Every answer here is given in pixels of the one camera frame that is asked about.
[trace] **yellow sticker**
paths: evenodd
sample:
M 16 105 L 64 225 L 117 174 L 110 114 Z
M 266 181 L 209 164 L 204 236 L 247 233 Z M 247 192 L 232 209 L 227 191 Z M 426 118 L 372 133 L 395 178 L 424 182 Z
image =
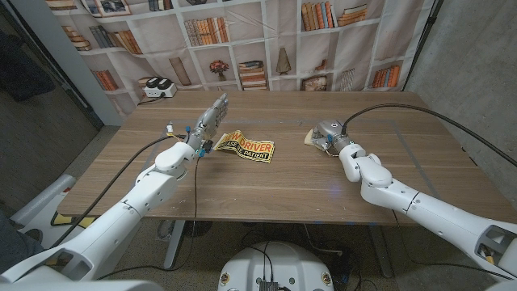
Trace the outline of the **yellow sticker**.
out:
M 271 162 L 275 143 L 273 141 L 251 141 L 240 130 L 225 133 L 214 146 L 214 150 L 233 150 L 241 158 L 257 162 Z

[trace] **wooden table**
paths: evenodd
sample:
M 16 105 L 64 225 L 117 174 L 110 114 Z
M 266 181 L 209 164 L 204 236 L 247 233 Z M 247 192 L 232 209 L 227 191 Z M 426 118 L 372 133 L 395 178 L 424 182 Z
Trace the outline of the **wooden table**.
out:
M 229 112 L 218 129 L 240 129 L 247 138 L 275 142 L 271 164 L 239 158 L 233 152 L 212 152 L 200 160 L 195 217 L 194 171 L 174 197 L 151 211 L 150 217 L 180 220 L 277 221 L 393 225 L 388 209 L 371 205 L 359 194 L 359 183 L 348 182 L 338 158 L 304 145 L 305 134 L 319 120 L 345 120 L 378 103 L 426 107 L 415 94 L 330 93 L 300 91 L 230 91 Z M 173 99 L 142 105 L 95 159 L 59 205 L 62 214 L 78 215 L 111 177 L 142 146 L 164 134 L 169 120 L 181 133 L 221 95 L 220 91 L 181 91 Z M 470 213 L 517 222 L 516 212 L 495 186 L 461 150 L 458 142 L 433 116 L 403 108 L 382 108 L 363 114 L 349 133 L 368 153 L 403 183 Z M 149 148 L 115 182 L 91 212 L 98 216 L 122 198 L 137 174 L 175 143 Z M 413 222 L 401 216 L 406 225 Z

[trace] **gray wall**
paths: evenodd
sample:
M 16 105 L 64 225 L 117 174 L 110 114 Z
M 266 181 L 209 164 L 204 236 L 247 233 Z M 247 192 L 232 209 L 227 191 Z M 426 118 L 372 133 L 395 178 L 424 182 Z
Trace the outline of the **gray wall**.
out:
M 122 119 L 104 94 L 81 55 L 66 36 L 45 1 L 12 1 L 16 9 L 65 71 L 105 125 L 122 125 Z
M 517 1 L 446 0 L 406 91 L 517 159 Z M 448 128 L 517 209 L 517 168 Z

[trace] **cable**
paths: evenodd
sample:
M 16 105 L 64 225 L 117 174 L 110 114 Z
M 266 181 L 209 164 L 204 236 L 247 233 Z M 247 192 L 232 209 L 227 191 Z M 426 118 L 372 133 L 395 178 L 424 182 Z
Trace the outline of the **cable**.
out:
M 315 247 L 313 245 L 313 241 L 310 239 L 309 230 L 307 230 L 307 225 L 305 223 L 304 223 L 304 227 L 305 227 L 305 233 L 307 233 L 307 238 L 309 239 L 310 246 L 313 247 L 314 250 L 323 251 L 323 252 L 329 252 L 329 253 L 336 253 L 339 256 L 343 255 L 342 251 L 325 250 L 325 249 L 321 249 L 321 248 Z
M 244 239 L 248 236 L 248 235 L 258 235 L 258 236 L 262 236 L 262 237 L 266 237 L 264 234 L 252 234 L 252 232 L 254 231 L 258 231 L 258 230 L 250 230 L 248 231 L 247 234 L 245 234 L 242 238 L 241 238 L 241 246 L 243 247 L 249 247 L 250 249 L 254 249 L 256 251 L 260 251 L 261 253 L 264 254 L 264 256 L 267 258 L 267 260 L 269 260 L 269 267 L 271 268 L 271 282 L 273 282 L 273 263 L 271 262 L 271 258 L 269 257 L 268 254 L 266 254 L 266 248 L 267 248 L 267 245 L 269 244 L 269 241 L 266 243 L 266 246 L 264 247 L 264 251 L 261 251 L 259 250 L 258 248 L 256 247 L 252 247 L 250 245 L 247 245 L 244 243 Z M 266 280 L 266 260 L 264 260 L 264 273 L 263 273 L 263 280 Z
M 194 219 L 197 218 L 197 165 L 200 163 L 201 157 L 197 158 L 195 161 L 195 171 L 194 171 Z
M 408 259 L 410 259 L 410 261 L 411 261 L 413 264 L 419 264 L 419 265 L 424 265 L 424 266 L 452 266 L 452 267 L 459 267 L 459 268 L 468 268 L 468 269 L 476 270 L 476 271 L 479 271 L 479 272 L 486 272 L 486 273 L 489 273 L 489 274 L 494 275 L 494 276 L 500 276 L 501 278 L 504 278 L 504 279 L 514 280 L 513 278 L 510 278 L 509 276 L 504 276 L 504 275 L 499 274 L 499 273 L 497 273 L 497 272 L 492 272 L 492 271 L 485 270 L 485 269 L 482 269 L 482 268 L 470 267 L 470 266 L 461 265 L 461 264 L 451 264 L 451 263 L 422 263 L 422 262 L 415 261 L 414 259 L 412 259 L 412 258 L 410 257 L 410 254 L 409 254 L 409 252 L 407 251 L 406 242 L 404 241 L 404 235 L 402 234 L 401 226 L 400 226 L 400 224 L 398 223 L 397 214 L 396 214 L 396 213 L 395 213 L 395 211 L 393 211 L 393 210 L 392 210 L 392 212 L 393 212 L 393 215 L 395 216 L 395 221 L 397 222 L 398 233 L 399 233 L 399 234 L 400 234 L 400 236 L 401 236 L 402 246 L 404 247 L 404 252 L 406 253 L 406 256 L 408 257 Z
M 113 185 L 113 183 L 119 178 L 119 176 L 124 172 L 124 170 L 129 166 L 129 164 L 131 164 L 131 162 L 135 158 L 138 157 L 139 154 L 141 154 L 144 150 L 147 150 L 147 148 L 149 148 L 150 146 L 152 146 L 156 143 L 159 143 L 160 141 L 164 141 L 168 138 L 172 138 L 172 137 L 169 137 L 169 136 L 160 137 L 156 141 L 152 141 L 148 145 L 146 145 L 143 148 L 141 148 L 140 150 L 138 150 L 137 153 L 134 154 L 126 162 L 126 164 L 119 170 L 119 172 L 116 173 L 116 175 L 111 179 L 110 183 L 108 183 L 108 185 L 104 188 L 104 190 L 97 196 L 97 198 L 95 198 L 95 201 L 88 207 L 88 209 L 85 210 L 85 212 L 83 214 L 81 214 L 81 216 L 79 218 L 74 220 L 74 223 L 70 226 L 70 228 L 50 248 L 57 247 L 57 246 L 59 246 L 59 244 L 61 242 L 63 242 L 63 240 L 72 232 L 72 230 L 74 230 L 77 227 L 77 225 L 79 225 L 79 223 L 82 221 L 82 219 L 84 219 L 84 217 L 86 217 L 86 215 L 88 215 L 88 213 L 90 213 L 90 211 L 98 204 L 98 202 L 104 197 L 104 194 L 106 194 L 107 190 L 110 189 L 110 187 Z
M 160 100 L 160 99 L 163 99 L 163 97 L 165 97 L 165 93 L 163 93 L 163 92 L 162 92 L 162 93 L 160 94 L 160 97 L 157 97 L 157 98 L 154 98 L 154 99 L 151 99 L 151 100 L 148 100 L 148 101 L 142 101 L 142 102 L 139 102 L 139 103 L 137 104 L 137 106 L 138 106 L 138 105 L 142 105 L 142 104 L 146 104 L 146 103 L 152 103 L 152 102 L 154 102 L 154 101 L 158 101 L 158 100 Z
M 264 247 L 264 280 L 266 280 L 266 249 L 267 249 L 267 245 L 270 242 L 271 241 L 267 241 L 266 242 L 266 246 Z M 271 282 L 274 282 L 274 280 L 273 280 L 273 266 L 271 266 Z
M 145 265 L 145 266 L 136 266 L 136 267 L 130 267 L 130 268 L 123 268 L 123 269 L 120 269 L 120 270 L 117 270 L 117 271 L 114 271 L 114 272 L 111 272 L 111 273 L 108 273 L 104 276 L 101 276 L 99 277 L 97 280 L 102 280 L 106 277 L 109 277 L 111 275 L 115 275 L 115 274 L 118 274 L 120 272 L 126 272 L 126 271 L 131 271 L 131 270 L 137 270 L 137 269 L 141 269 L 141 268 L 153 268 L 155 270 L 158 270 L 158 271 L 162 271 L 162 272 L 173 272 L 173 271 L 178 271 L 180 268 L 183 268 L 183 266 L 188 262 L 188 260 L 190 259 L 191 257 L 191 254 L 192 254 L 192 247 L 194 246 L 194 233 L 195 233 L 195 221 L 193 221 L 193 225 L 192 225 L 192 236 L 191 236 L 191 247 L 190 249 L 188 250 L 188 255 L 187 255 L 187 258 L 185 259 L 185 261 L 177 268 L 161 268 L 161 267 L 157 267 L 157 266 L 153 266 L 153 265 Z
M 377 105 L 371 106 L 369 108 L 365 108 L 365 109 L 361 110 L 360 112 L 357 112 L 353 116 L 348 117 L 347 121 L 345 121 L 345 123 L 343 124 L 343 128 L 341 129 L 341 134 L 347 136 L 347 125 L 354 118 L 356 118 L 357 116 L 360 116 L 361 114 L 363 114 L 365 112 L 369 112 L 369 111 L 371 111 L 373 109 L 377 109 L 377 108 L 409 108 L 409 109 L 418 110 L 420 112 L 429 113 L 429 114 L 431 114 L 433 116 L 436 116 L 436 117 L 440 118 L 441 120 L 447 121 L 449 124 L 452 124 L 452 125 L 456 126 L 458 129 L 461 129 L 464 132 L 468 133 L 469 135 L 471 135 L 472 137 L 476 138 L 478 141 L 480 141 L 485 146 L 488 146 L 496 154 L 500 155 L 502 158 L 506 159 L 512 165 L 517 167 L 517 161 L 515 161 L 509 155 L 505 154 L 502 150 L 498 149 L 495 145 L 492 145 L 490 142 L 488 142 L 483 137 L 480 137 L 477 133 L 473 132 L 472 130 L 467 129 L 463 125 L 455 122 L 454 120 L 452 120 L 452 119 L 450 119 L 450 118 L 448 118 L 446 116 L 443 116 L 443 115 L 439 114 L 438 112 L 434 112 L 434 111 L 426 109 L 426 108 L 421 108 L 421 107 L 414 106 L 414 105 L 409 105 L 409 104 L 384 103 L 384 104 L 377 104 Z

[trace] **vase with flowers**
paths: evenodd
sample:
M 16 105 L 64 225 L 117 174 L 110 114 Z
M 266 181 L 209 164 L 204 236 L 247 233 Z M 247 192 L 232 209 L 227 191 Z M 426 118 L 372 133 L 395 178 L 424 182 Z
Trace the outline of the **vase with flowers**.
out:
M 214 74 L 219 74 L 219 81 L 226 81 L 226 76 L 223 74 L 223 72 L 226 71 L 228 68 L 229 65 L 221 60 L 213 61 L 210 64 L 210 71 Z

